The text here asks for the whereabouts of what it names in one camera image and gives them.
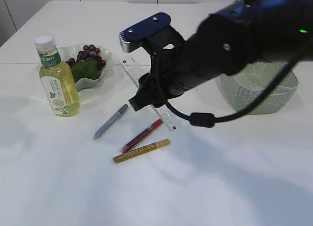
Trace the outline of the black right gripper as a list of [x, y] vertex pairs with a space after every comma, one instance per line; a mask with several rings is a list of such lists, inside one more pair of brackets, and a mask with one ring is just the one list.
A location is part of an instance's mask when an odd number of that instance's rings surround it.
[[157, 86], [166, 100], [177, 98], [220, 75], [217, 71], [201, 65], [201, 61], [189, 59], [184, 54], [184, 38], [171, 26], [165, 27], [150, 37], [140, 41], [141, 47], [150, 55], [151, 69], [138, 80], [139, 88], [129, 103], [135, 111], [153, 105], [156, 108], [165, 103]]

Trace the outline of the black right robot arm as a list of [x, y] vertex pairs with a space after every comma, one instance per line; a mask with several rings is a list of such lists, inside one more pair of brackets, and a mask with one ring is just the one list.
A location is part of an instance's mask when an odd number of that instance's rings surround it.
[[152, 58], [129, 100], [136, 111], [256, 61], [287, 61], [313, 32], [313, 0], [241, 0], [210, 14], [187, 40], [170, 22], [159, 12], [121, 34], [129, 51], [143, 47]]

